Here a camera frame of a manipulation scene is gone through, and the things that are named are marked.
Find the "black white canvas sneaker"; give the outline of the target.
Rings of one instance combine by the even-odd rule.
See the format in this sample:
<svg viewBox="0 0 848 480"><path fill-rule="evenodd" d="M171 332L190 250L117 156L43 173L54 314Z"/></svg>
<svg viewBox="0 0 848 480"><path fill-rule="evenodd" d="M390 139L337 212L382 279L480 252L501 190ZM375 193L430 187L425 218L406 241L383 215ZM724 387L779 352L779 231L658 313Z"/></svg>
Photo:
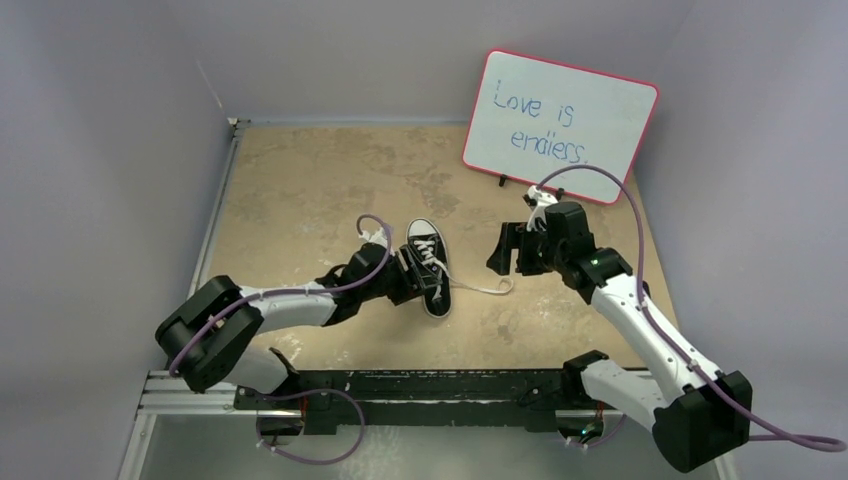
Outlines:
<svg viewBox="0 0 848 480"><path fill-rule="evenodd" d="M407 227L406 243L412 250L415 263L435 277L431 286L424 289L423 304L426 312L434 318L448 316L452 309L452 297L447 272L447 244L441 231L431 220L416 218Z"/></svg>

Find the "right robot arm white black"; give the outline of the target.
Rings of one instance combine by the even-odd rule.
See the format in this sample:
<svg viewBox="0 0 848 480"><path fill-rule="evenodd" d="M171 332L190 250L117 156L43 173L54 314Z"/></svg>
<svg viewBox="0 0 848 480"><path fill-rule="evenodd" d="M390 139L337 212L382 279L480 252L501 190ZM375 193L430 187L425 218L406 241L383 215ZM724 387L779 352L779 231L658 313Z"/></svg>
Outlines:
<svg viewBox="0 0 848 480"><path fill-rule="evenodd" d="M613 248L596 246L583 207L538 207L528 222L505 222L487 267L501 275L557 273L563 284L605 317L642 359L648 379L601 352L563 366L561 392L576 407L610 405L650 432L662 457L688 473L750 439L753 389L739 371L724 373L670 324L644 283Z"/></svg>

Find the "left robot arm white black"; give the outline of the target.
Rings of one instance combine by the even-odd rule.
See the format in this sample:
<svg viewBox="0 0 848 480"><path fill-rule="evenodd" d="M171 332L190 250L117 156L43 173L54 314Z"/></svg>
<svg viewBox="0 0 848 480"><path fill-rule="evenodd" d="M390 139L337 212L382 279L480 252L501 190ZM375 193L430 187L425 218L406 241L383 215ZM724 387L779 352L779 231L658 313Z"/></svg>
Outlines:
<svg viewBox="0 0 848 480"><path fill-rule="evenodd" d="M366 243L347 263L302 286L261 290L215 276L158 326L154 338L172 375L192 391L228 382L284 409L297 399L298 373L278 350L254 344L256 336L333 326L357 315L367 301L386 298L399 305L439 293L443 279L438 265L424 264L408 246L392 252Z"/></svg>

